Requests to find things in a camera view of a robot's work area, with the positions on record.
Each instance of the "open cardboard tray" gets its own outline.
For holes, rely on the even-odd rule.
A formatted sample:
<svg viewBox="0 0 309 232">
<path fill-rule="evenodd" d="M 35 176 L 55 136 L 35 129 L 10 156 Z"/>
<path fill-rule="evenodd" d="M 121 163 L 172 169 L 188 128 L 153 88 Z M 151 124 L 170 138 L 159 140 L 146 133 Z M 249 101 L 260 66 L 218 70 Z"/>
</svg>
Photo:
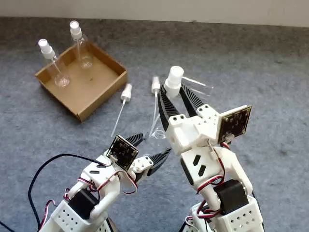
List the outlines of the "open cardboard tray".
<svg viewBox="0 0 309 232">
<path fill-rule="evenodd" d="M 74 46 L 60 55 L 67 66 L 70 83 L 57 87 L 48 72 L 47 65 L 35 76 L 81 122 L 91 115 L 104 101 L 127 82 L 127 72 L 104 51 L 90 44 L 94 59 L 91 68 L 83 70 L 75 59 Z"/>
</svg>

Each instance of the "bottle cap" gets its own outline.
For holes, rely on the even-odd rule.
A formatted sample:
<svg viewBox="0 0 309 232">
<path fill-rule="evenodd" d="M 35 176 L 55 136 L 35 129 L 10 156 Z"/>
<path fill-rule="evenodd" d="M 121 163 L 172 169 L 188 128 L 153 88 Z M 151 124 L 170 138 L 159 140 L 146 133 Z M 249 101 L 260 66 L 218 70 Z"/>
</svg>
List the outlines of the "bottle cap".
<svg viewBox="0 0 309 232">
<path fill-rule="evenodd" d="M 120 99 L 126 100 L 127 102 L 129 102 L 131 100 L 131 92 L 132 92 L 132 85 L 130 83 L 128 83 L 126 85 L 124 91 L 122 91 Z"/>
<path fill-rule="evenodd" d="M 152 93 L 159 92 L 159 89 L 160 89 L 159 77 L 154 76 L 153 77 L 153 83 L 151 85 L 151 92 Z"/>
<path fill-rule="evenodd" d="M 169 76 L 164 83 L 164 88 L 166 89 L 167 95 L 170 98 L 174 98 L 178 95 L 182 85 L 183 73 L 184 70 L 180 66 L 172 66 L 170 68 Z"/>
<path fill-rule="evenodd" d="M 49 45 L 46 39 L 40 39 L 38 45 L 41 48 L 41 52 L 45 59 L 52 59 L 55 56 L 55 52 L 51 45 Z"/>
<path fill-rule="evenodd" d="M 80 39 L 83 36 L 82 30 L 76 20 L 70 22 L 70 31 L 73 39 Z"/>
</svg>

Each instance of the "white robotic arm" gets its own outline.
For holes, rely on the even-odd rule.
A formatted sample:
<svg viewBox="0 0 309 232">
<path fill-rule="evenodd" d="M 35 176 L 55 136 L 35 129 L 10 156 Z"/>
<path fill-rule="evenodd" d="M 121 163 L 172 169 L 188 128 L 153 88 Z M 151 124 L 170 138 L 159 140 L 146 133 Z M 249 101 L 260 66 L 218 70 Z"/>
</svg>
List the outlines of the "white robotic arm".
<svg viewBox="0 0 309 232">
<path fill-rule="evenodd" d="M 250 196 L 252 184 L 236 154 L 212 145 L 244 134 L 251 106 L 220 114 L 185 85 L 180 94 L 190 117 L 177 111 L 162 86 L 158 95 L 161 122 L 190 184 L 205 199 L 191 208 L 180 231 L 264 232 L 259 207 Z M 232 179 L 226 180 L 226 174 Z"/>
<path fill-rule="evenodd" d="M 65 194 L 63 200 L 51 214 L 41 232 L 112 232 L 112 222 L 107 209 L 120 194 L 120 186 L 135 188 L 137 182 L 153 174 L 167 159 L 171 148 L 153 156 L 135 159 L 135 148 L 143 140 L 142 134 L 123 139 L 116 136 L 111 147 L 90 163 L 78 178 L 78 182 Z M 91 192 L 97 192 L 97 199 Z"/>
</svg>

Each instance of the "circuit board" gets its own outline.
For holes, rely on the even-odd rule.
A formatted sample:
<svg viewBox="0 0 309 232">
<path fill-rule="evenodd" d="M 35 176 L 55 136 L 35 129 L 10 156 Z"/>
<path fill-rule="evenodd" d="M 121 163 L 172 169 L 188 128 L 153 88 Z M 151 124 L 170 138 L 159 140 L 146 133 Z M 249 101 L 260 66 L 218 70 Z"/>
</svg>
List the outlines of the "circuit board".
<svg viewBox="0 0 309 232">
<path fill-rule="evenodd" d="M 139 151 L 136 147 L 120 135 L 117 135 L 114 138 L 114 141 L 107 152 L 108 156 L 113 155 L 113 157 L 117 159 L 115 163 L 125 171 L 129 169 L 138 153 Z"/>
<path fill-rule="evenodd" d="M 226 141 L 232 135 L 237 137 L 246 132 L 251 106 L 243 106 L 232 111 L 220 114 L 221 126 L 218 143 Z"/>
</svg>

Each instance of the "transparent bottle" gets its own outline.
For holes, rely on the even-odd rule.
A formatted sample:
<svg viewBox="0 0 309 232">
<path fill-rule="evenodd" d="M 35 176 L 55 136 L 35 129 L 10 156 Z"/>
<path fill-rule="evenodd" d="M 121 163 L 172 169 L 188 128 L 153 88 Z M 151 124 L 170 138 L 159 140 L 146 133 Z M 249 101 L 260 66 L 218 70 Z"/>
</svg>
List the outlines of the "transparent bottle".
<svg viewBox="0 0 309 232">
<path fill-rule="evenodd" d="M 46 39 L 40 39 L 38 44 L 44 58 L 47 60 L 47 63 L 50 63 L 47 70 L 50 76 L 54 79 L 55 85 L 58 87 L 67 86 L 70 83 L 70 77 L 63 61 L 58 59 L 53 48 L 49 45 Z"/>
<path fill-rule="evenodd" d="M 89 40 L 86 35 L 82 33 L 82 30 L 79 27 L 77 21 L 74 20 L 70 22 L 70 31 L 73 38 L 73 43 L 76 46 L 75 55 L 78 62 L 80 63 L 80 66 L 83 69 L 91 68 L 93 63 L 93 56 L 90 51 Z"/>
</svg>

